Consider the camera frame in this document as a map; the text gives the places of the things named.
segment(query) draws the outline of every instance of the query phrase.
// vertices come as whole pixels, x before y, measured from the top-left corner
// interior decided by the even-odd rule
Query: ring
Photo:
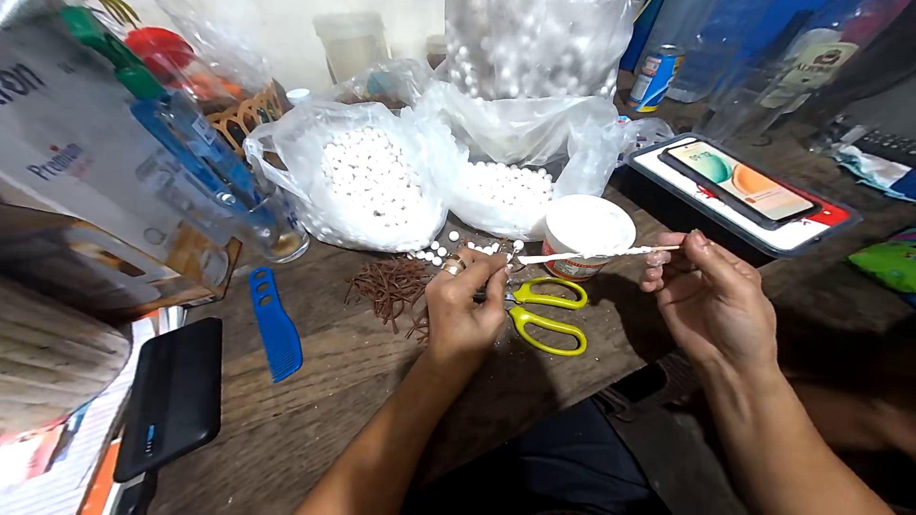
[[[461,259],[461,256],[458,256],[458,255],[455,254],[454,252],[452,252],[451,254],[449,254],[449,256],[448,256],[445,260],[448,261],[449,259],[452,259],[452,260],[454,260],[456,263],[458,263],[459,265],[461,265],[461,269],[462,269],[462,270],[464,270],[465,268],[467,268],[467,265],[464,264],[464,260]]]
[[[457,276],[462,270],[455,265],[442,265],[442,269],[449,272],[450,274]]]

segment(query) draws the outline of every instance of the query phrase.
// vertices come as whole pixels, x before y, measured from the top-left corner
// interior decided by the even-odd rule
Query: yellow scissors
[[[564,299],[563,297],[542,295],[531,291],[532,286],[545,282],[561,284],[567,288],[570,288],[571,290],[578,293],[579,299],[576,301],[571,301],[569,299]],[[516,331],[518,331],[518,335],[521,336],[526,342],[536,346],[538,349],[544,352],[549,352],[558,356],[579,356],[581,353],[585,352],[585,345],[587,341],[585,339],[585,333],[582,332],[582,329],[579,329],[575,325],[557,322],[555,320],[542,317],[538,314],[526,310],[521,306],[515,305],[543,304],[545,306],[555,306],[558,308],[565,308],[567,310],[578,310],[583,308],[588,302],[588,295],[585,294],[585,290],[583,290],[582,287],[578,284],[570,280],[555,277],[530,279],[522,283],[518,290],[507,293],[506,301],[506,310],[509,312],[509,316],[512,317],[512,321],[515,323]],[[579,341],[579,346],[573,350],[564,350],[545,345],[538,340],[535,340],[533,337],[531,337],[530,334],[528,334],[527,331],[525,331],[525,325],[529,323],[533,323],[534,325],[555,331],[557,333],[575,336],[576,340]]]

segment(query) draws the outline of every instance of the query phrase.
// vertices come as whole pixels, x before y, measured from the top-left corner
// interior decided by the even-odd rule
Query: green bottle cap
[[[60,16],[76,39],[112,62],[115,78],[136,98],[156,98],[165,92],[143,61],[95,19],[92,11],[66,6],[60,10]]]

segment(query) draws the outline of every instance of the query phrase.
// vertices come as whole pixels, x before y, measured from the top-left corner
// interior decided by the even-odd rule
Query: blue can
[[[640,113],[651,113],[658,109],[683,59],[684,50],[677,45],[661,45],[658,50],[646,56],[646,62],[630,90],[627,105]]]

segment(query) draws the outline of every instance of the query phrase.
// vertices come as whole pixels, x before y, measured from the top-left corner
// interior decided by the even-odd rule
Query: wrist
[[[775,359],[736,366],[719,353],[702,361],[692,359],[692,362],[707,390],[727,389],[742,396],[760,398],[779,391],[787,383]]]
[[[443,386],[467,384],[483,364],[485,355],[475,353],[445,353],[434,341],[420,354],[414,367],[430,382]]]

